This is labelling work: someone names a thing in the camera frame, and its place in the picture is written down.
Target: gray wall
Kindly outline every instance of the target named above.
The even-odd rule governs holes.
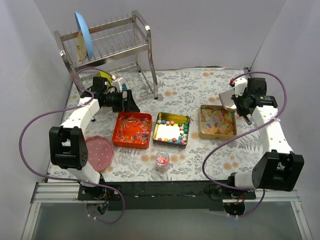
[[[319,16],[319,1],[287,0],[252,66],[253,71],[275,73],[285,83],[288,104],[281,125],[294,152],[305,160],[296,188],[313,239],[320,239]],[[268,80],[268,93],[282,99],[279,85]]]
[[[32,0],[0,1],[0,13],[0,238],[17,240],[40,181],[22,163],[19,135],[33,117],[65,106],[71,80]],[[49,164],[48,132],[60,119],[35,122],[24,138],[25,156],[42,173]]]
[[[151,27],[158,70],[252,65],[285,0],[34,0],[51,32],[76,30],[137,9]],[[148,59],[141,58],[148,69]]]

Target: pink plate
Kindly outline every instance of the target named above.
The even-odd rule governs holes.
[[[113,144],[103,136],[93,136],[85,140],[88,148],[88,162],[97,172],[111,164],[114,156]]]

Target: metal dish rack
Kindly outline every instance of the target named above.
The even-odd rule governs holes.
[[[101,24],[99,22],[97,26],[94,24],[93,27],[89,27],[89,32],[93,44],[93,57],[90,60],[87,58],[84,62],[77,60],[76,39],[79,32],[64,33],[64,35],[60,35],[59,31],[54,32],[60,56],[71,77],[74,76],[75,72],[83,68],[94,68],[136,55],[134,62],[113,66],[109,72],[124,76],[128,83],[130,79],[128,79],[127,73],[137,72],[138,80],[141,81],[144,78],[146,85],[153,94],[153,98],[158,99],[158,82],[152,56],[151,30],[146,20],[137,10],[132,11],[131,17],[127,15],[127,18],[122,17],[122,19],[111,20],[111,22],[105,20],[105,23]],[[140,67],[140,53],[144,51],[148,53],[153,88]],[[77,80],[83,85],[83,81],[92,79],[94,75],[78,78]]]

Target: floral tablecloth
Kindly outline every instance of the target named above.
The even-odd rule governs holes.
[[[199,138],[199,109],[201,105],[221,105],[218,94],[230,88],[231,78],[243,73],[242,70],[180,70],[158,71],[158,100],[148,92],[148,86],[137,74],[123,74],[132,89],[135,102],[142,113],[152,115],[153,126],[159,112],[190,116],[189,138],[186,149],[164,148],[150,141],[147,150],[114,147],[115,154],[111,165],[101,173],[108,182],[133,181],[191,181],[205,180],[202,162],[206,155],[223,141]],[[144,73],[153,85],[150,72]],[[72,87],[68,106],[78,104],[79,94]],[[104,107],[85,130],[85,137],[95,135],[112,139],[117,113]],[[252,128],[236,116],[238,134]],[[170,155],[169,170],[160,173],[155,169],[155,155],[158,151],[167,151]],[[206,164],[206,171],[214,179],[225,180],[232,172],[245,172],[252,169],[262,155],[259,133],[255,132],[218,150]],[[54,177],[73,178],[71,173],[55,165],[50,165],[48,174]]]

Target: jar of candy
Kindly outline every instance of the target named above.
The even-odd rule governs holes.
[[[155,155],[155,168],[161,173],[169,169],[169,154],[166,151],[159,151]]]

